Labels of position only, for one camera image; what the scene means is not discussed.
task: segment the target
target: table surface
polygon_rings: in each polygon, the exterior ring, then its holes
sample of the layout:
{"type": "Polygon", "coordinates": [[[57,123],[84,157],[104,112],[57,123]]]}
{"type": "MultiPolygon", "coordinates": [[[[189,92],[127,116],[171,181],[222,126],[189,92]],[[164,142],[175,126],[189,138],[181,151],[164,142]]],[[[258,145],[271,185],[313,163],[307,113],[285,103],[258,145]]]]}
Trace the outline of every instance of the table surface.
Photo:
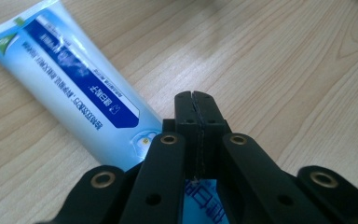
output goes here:
{"type": "MultiPolygon", "coordinates": [[[[0,22],[36,2],[0,0],[0,22]]],[[[284,171],[358,188],[358,0],[62,2],[162,118],[175,94],[207,92],[284,171]]],[[[0,223],[55,217],[98,165],[0,66],[0,223]]]]}

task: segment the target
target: wood grain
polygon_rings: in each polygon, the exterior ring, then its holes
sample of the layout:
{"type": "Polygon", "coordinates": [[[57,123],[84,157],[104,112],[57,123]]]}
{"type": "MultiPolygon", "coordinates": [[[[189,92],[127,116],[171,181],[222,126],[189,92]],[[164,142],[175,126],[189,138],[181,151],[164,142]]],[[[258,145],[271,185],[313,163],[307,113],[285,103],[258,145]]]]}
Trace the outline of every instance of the wood grain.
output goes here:
{"type": "MultiPolygon", "coordinates": [[[[0,0],[0,22],[36,0],[0,0]]],[[[163,117],[205,91],[283,170],[358,187],[358,0],[63,0],[163,117]]],[[[0,66],[0,223],[53,218],[99,163],[0,66]]]]}

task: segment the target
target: blue toothpaste tube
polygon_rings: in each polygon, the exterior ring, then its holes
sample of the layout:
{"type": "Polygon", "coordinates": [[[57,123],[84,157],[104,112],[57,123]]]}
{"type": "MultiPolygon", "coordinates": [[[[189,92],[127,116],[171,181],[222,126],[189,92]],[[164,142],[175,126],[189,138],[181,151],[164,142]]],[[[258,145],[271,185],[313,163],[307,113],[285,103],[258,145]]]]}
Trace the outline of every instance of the blue toothpaste tube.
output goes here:
{"type": "MultiPolygon", "coordinates": [[[[102,164],[129,170],[161,132],[157,114],[59,0],[0,24],[0,64],[102,164]]],[[[185,223],[227,223],[213,180],[187,180],[185,193],[185,223]]]]}

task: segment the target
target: wooden table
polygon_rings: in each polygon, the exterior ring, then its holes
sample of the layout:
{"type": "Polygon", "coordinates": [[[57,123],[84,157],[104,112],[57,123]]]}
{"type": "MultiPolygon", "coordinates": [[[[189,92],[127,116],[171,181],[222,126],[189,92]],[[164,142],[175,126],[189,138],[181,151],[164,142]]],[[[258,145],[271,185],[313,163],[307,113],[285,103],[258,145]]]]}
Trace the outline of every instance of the wooden table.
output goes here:
{"type": "MultiPolygon", "coordinates": [[[[0,22],[37,0],[0,0],[0,22]]],[[[284,171],[358,187],[358,0],[63,0],[162,118],[204,91],[284,171]]],[[[55,217],[99,163],[0,66],[0,223],[55,217]]]]}

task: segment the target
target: toothpaste tube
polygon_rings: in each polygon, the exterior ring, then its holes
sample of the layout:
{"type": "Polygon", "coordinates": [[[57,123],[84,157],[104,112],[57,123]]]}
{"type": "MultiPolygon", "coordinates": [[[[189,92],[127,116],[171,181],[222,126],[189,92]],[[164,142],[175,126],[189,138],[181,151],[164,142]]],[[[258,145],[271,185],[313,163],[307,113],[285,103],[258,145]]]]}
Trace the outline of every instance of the toothpaste tube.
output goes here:
{"type": "MultiPolygon", "coordinates": [[[[0,64],[102,164],[129,170],[161,132],[158,116],[59,0],[0,25],[0,64]]],[[[214,180],[187,180],[185,193],[185,223],[227,223],[214,180]]]]}

